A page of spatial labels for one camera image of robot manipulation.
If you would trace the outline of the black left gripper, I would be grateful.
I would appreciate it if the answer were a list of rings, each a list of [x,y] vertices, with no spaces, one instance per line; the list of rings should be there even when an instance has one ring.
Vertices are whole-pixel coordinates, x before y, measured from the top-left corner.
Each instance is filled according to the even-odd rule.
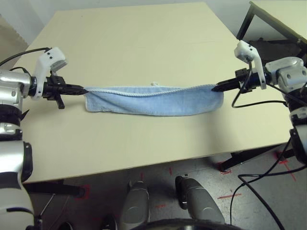
[[[64,80],[59,76],[46,77],[43,88],[43,98],[49,101],[56,101],[58,109],[64,109],[65,105],[60,95],[60,90],[64,86]],[[67,84],[64,94],[86,94],[87,90],[80,85]]]

